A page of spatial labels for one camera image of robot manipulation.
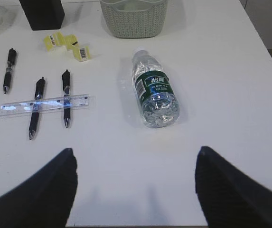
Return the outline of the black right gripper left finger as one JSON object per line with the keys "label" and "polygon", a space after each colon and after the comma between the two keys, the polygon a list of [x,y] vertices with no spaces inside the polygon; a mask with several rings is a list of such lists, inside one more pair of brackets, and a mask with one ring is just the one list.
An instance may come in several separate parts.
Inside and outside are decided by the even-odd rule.
{"label": "black right gripper left finger", "polygon": [[0,197],[0,228],[64,228],[77,185],[77,160],[66,148]]}

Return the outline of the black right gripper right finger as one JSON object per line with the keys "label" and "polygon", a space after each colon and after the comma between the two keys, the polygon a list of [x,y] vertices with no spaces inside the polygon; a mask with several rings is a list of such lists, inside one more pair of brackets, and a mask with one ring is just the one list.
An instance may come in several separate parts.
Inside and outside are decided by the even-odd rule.
{"label": "black right gripper right finger", "polygon": [[210,228],[272,228],[272,191],[208,146],[197,155],[195,190]]}

